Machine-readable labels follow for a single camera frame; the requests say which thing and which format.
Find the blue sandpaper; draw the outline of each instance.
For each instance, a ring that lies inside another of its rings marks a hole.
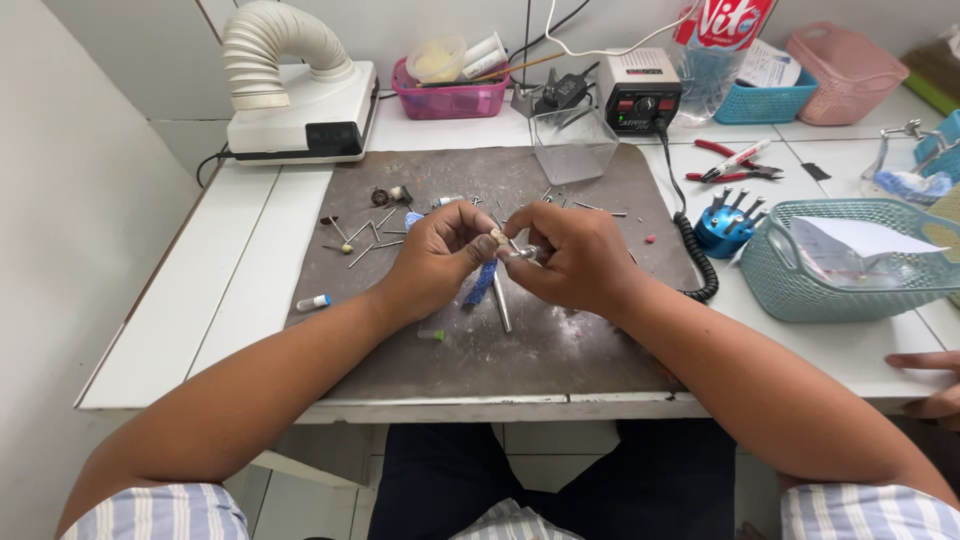
[[[410,228],[414,226],[414,223],[417,223],[417,220],[422,217],[422,215],[416,212],[407,212],[407,215],[403,218],[403,224],[407,226],[407,233],[410,232]]]
[[[493,283],[496,264],[497,259],[488,260],[483,263],[483,266],[480,267],[480,277],[477,278],[477,283],[473,285],[473,288],[467,295],[467,299],[464,300],[464,305],[480,304],[480,301],[483,300],[483,295],[486,294],[487,289],[490,288],[490,284]]]

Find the striped shirt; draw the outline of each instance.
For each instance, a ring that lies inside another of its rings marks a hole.
[[[792,488],[780,500],[784,540],[960,540],[960,512],[901,485]],[[121,491],[87,512],[63,540],[247,540],[247,519],[227,490],[171,484]],[[511,499],[453,540],[579,540]]]

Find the shirt sleeve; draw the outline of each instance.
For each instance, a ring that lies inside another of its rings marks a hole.
[[[902,485],[794,487],[780,516],[784,540],[960,540],[960,512]]]
[[[223,486],[132,487],[97,504],[61,540],[249,540],[247,518]]]

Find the forearm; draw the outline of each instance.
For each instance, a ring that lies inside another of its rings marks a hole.
[[[923,454],[842,384],[665,284],[638,282],[614,323],[756,456],[798,479],[906,483],[956,504]]]
[[[90,456],[63,521],[133,484],[219,482],[239,471],[406,322],[375,297],[261,339],[147,407]]]

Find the red label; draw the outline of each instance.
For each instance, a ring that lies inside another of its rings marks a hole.
[[[684,21],[674,32],[674,39],[686,44],[694,37],[705,47],[746,49],[754,42],[770,3],[771,0],[704,0],[700,13]]]

